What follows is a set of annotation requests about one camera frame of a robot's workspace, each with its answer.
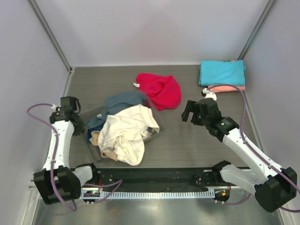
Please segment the red pink t shirt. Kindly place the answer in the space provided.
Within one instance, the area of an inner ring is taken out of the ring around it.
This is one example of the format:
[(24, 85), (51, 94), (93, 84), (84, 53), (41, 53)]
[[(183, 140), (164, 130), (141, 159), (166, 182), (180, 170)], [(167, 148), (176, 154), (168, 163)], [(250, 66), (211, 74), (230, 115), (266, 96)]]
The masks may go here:
[(181, 103), (181, 88), (172, 75), (140, 73), (135, 79), (135, 86), (149, 97), (159, 111), (175, 109)]

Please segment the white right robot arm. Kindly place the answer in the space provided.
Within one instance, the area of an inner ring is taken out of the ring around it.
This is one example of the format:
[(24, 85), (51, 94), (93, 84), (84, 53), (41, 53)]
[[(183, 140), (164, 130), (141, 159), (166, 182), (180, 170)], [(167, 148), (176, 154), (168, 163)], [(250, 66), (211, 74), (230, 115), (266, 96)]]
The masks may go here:
[(222, 116), (215, 99), (188, 100), (181, 115), (182, 121), (187, 121), (190, 114), (194, 125), (206, 127), (212, 136), (232, 149), (250, 168), (246, 172), (222, 161), (212, 167), (211, 180), (214, 184), (221, 186), (226, 182), (246, 190), (267, 212), (274, 212), (296, 197), (297, 173), (291, 167), (284, 169), (267, 157), (232, 118)]

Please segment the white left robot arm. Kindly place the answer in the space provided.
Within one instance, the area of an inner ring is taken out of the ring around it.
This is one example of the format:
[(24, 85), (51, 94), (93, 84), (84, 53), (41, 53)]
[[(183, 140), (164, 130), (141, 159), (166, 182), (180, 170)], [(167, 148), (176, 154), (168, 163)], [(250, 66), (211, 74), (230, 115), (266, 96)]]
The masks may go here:
[(41, 171), (35, 172), (33, 181), (44, 203), (66, 203), (80, 198), (84, 185), (95, 187), (99, 175), (93, 163), (69, 166), (71, 139), (84, 133), (85, 123), (79, 116), (81, 106), (75, 97), (62, 97), (60, 105), (51, 105), (49, 121), (43, 121), (51, 130), (48, 155)]

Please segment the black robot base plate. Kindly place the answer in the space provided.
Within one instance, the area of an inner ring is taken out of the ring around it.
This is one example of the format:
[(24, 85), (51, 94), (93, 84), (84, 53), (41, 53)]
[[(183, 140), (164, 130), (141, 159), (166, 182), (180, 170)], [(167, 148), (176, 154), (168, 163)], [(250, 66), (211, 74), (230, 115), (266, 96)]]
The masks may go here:
[(209, 167), (200, 168), (98, 168), (97, 184), (122, 180), (118, 192), (196, 192), (209, 187), (228, 188)]

